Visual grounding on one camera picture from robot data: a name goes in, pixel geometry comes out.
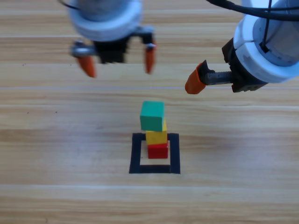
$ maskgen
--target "black cable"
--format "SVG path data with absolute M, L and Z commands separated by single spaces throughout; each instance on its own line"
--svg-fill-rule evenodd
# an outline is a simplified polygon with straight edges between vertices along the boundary
M 268 6 L 268 9 L 269 9 L 268 13 L 269 14 L 270 14 L 271 5 L 272 5 L 272 0 L 269 0 L 269 6 Z M 262 48 L 264 48 L 266 46 L 266 39 L 267 39 L 267 34 L 268 34 L 268 29 L 269 29 L 269 22 L 270 22 L 270 19 L 267 19 L 265 33 L 263 35 Z
M 58 0 L 58 2 L 59 2 L 60 4 L 62 4 L 62 5 L 64 5 L 64 6 L 68 7 L 68 8 L 72 8 L 72 9 L 79 10 L 78 7 L 75 7 L 75 6 L 71 6 L 71 5 L 69 5 L 69 4 L 66 4 L 65 2 L 63 2 L 63 0 Z
M 253 8 L 253 7 L 243 7 L 234 4 L 231 1 L 227 0 L 207 0 L 213 5 L 226 8 L 229 10 L 233 10 L 239 13 L 248 14 L 252 16 L 257 16 L 260 18 L 270 19 L 270 20 L 278 20 L 278 21 L 299 21 L 298 15 L 284 15 L 284 14 L 278 14 L 278 13 L 269 13 L 265 12 L 264 10 L 261 10 L 260 8 Z
M 252 9 L 257 9 L 257 10 L 262 10 L 262 11 L 288 11 L 288 10 L 297 10 L 299 9 L 299 6 L 295 6 L 295 7 L 285 7 L 285 8 L 271 8 L 269 10 L 269 8 L 252 8 Z

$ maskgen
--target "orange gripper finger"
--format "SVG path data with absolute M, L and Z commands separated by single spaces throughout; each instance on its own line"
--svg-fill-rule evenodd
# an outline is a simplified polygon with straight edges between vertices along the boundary
M 82 68 L 82 70 L 91 78 L 96 78 L 97 74 L 93 64 L 93 58 L 91 56 L 87 57 L 77 57 L 77 61 Z
M 185 84 L 185 90 L 189 94 L 199 94 L 206 87 L 199 79 L 198 69 L 200 66 L 201 63 L 192 72 Z
M 147 74 L 150 74 L 153 70 L 155 64 L 156 47 L 157 46 L 145 49 L 145 71 Z

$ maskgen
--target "yellow block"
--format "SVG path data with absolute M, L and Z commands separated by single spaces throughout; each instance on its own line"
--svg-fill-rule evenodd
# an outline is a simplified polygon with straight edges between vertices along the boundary
M 157 145 L 167 143 L 167 127 L 166 120 L 164 119 L 163 131 L 154 132 L 154 131 L 145 131 L 145 138 L 147 145 Z

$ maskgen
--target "green block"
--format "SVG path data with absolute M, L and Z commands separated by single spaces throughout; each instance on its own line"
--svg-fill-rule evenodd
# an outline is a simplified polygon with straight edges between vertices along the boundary
M 164 102 L 144 101 L 140 113 L 141 130 L 163 131 Z

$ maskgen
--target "stacked blocks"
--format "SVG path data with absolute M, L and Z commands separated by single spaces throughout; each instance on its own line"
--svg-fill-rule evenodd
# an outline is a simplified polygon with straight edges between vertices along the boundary
M 145 131 L 149 159 L 167 159 L 168 139 L 164 102 L 144 101 L 140 123 L 141 129 Z

